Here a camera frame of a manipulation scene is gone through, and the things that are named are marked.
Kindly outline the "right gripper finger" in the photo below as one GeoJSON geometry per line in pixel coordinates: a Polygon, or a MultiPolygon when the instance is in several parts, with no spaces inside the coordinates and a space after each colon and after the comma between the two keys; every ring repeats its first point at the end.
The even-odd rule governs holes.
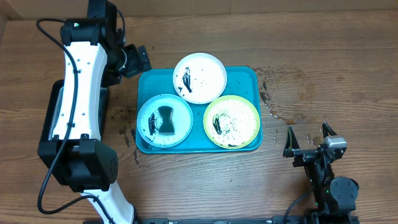
{"type": "Polygon", "coordinates": [[[299,150],[300,146],[297,142],[297,138],[295,137],[294,131],[291,126],[287,128],[287,140],[285,144],[286,151],[295,151],[299,150]]]}
{"type": "Polygon", "coordinates": [[[323,133],[323,138],[326,138],[328,136],[336,136],[337,134],[332,130],[332,128],[329,126],[327,122],[324,122],[322,124],[322,133],[323,133]]]}

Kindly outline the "green yellow sponge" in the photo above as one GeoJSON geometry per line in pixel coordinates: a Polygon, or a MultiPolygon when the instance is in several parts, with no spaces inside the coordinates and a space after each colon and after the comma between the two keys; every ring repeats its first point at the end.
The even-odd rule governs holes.
{"type": "Polygon", "coordinates": [[[174,109],[169,106],[161,106],[158,108],[158,112],[162,118],[162,124],[160,125],[159,133],[163,135],[175,134],[174,123],[172,121],[174,109]]]}

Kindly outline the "light blue speckled plate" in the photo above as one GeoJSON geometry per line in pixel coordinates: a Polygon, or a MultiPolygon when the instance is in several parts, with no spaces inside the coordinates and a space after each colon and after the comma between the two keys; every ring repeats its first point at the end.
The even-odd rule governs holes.
{"type": "Polygon", "coordinates": [[[172,94],[156,95],[147,100],[137,115],[137,130],[145,142],[160,148],[174,147],[189,135],[193,126],[193,112],[188,103],[181,97],[172,94]],[[159,133],[162,118],[158,108],[169,106],[174,109],[172,121],[175,134],[159,133]]]}

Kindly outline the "white speckled plate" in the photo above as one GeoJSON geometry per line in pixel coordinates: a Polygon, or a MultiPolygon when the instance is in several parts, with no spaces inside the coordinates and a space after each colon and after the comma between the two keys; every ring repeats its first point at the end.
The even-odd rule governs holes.
{"type": "Polygon", "coordinates": [[[172,78],[177,94],[193,104],[206,104],[217,99],[228,81],[221,61],[206,53],[194,53],[181,59],[172,78]]]}

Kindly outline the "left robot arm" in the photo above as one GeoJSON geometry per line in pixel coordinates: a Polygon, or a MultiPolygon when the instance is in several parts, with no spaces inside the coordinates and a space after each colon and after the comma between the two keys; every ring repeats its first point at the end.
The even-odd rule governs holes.
{"type": "Polygon", "coordinates": [[[121,11],[107,0],[90,1],[87,15],[61,22],[57,45],[65,77],[53,84],[38,155],[47,177],[79,193],[101,223],[134,223],[136,211],[117,182],[118,156],[101,138],[109,87],[149,71],[143,46],[126,45],[121,11]]]}

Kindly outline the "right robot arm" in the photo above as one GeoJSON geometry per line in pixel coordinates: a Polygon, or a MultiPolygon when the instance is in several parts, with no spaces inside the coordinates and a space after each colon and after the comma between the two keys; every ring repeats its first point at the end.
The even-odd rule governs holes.
{"type": "Polygon", "coordinates": [[[294,167],[303,167],[310,180],[311,190],[292,202],[286,210],[284,223],[358,223],[358,217],[351,216],[356,210],[359,184],[347,177],[335,177],[331,164],[341,159],[347,150],[344,137],[337,135],[330,126],[322,124],[323,142],[316,149],[301,150],[291,126],[287,129],[284,157],[292,157],[294,167]],[[293,207],[314,195],[315,208],[308,209],[302,216],[290,216],[293,207]]]}

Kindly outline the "teal plastic tray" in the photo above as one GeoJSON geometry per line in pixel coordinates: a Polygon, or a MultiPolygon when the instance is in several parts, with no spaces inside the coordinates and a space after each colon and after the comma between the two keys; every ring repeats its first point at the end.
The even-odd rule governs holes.
{"type": "MultiPolygon", "coordinates": [[[[176,95],[174,89],[172,68],[153,69],[145,72],[139,79],[137,88],[137,110],[152,97],[160,94],[176,95]]],[[[226,67],[228,81],[224,95],[237,95],[250,101],[258,112],[261,111],[257,75],[249,67],[226,67]]],[[[184,154],[227,152],[227,149],[217,146],[205,134],[203,115],[207,105],[190,104],[193,111],[193,127],[187,138],[171,148],[160,148],[150,145],[139,134],[139,128],[132,131],[137,148],[146,154],[184,154]]]]}

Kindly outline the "black rectangular water tray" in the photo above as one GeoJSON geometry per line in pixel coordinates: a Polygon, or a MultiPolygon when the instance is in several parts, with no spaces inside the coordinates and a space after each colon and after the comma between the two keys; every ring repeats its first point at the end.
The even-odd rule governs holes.
{"type": "MultiPolygon", "coordinates": [[[[64,80],[56,81],[52,86],[49,104],[42,128],[42,134],[39,141],[39,146],[44,142],[53,139],[53,131],[56,127],[58,118],[61,115],[60,109],[62,105],[64,80]]],[[[107,88],[100,88],[99,92],[99,109],[98,109],[98,127],[99,135],[102,136],[104,123],[106,121],[106,112],[108,109],[109,90],[107,88]]]]}

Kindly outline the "green rimmed plate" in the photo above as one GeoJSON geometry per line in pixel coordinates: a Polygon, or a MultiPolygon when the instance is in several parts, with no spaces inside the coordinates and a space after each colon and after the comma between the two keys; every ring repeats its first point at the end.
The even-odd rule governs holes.
{"type": "Polygon", "coordinates": [[[254,141],[261,127],[256,107],[237,95],[211,102],[203,115],[203,127],[211,142],[223,149],[241,149],[254,141]]]}

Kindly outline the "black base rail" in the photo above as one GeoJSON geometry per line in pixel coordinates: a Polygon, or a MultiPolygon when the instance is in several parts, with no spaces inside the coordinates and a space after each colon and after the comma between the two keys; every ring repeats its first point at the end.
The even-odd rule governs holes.
{"type": "Polygon", "coordinates": [[[133,224],[284,224],[284,216],[272,218],[213,218],[213,219],[180,219],[136,218],[133,224]]]}

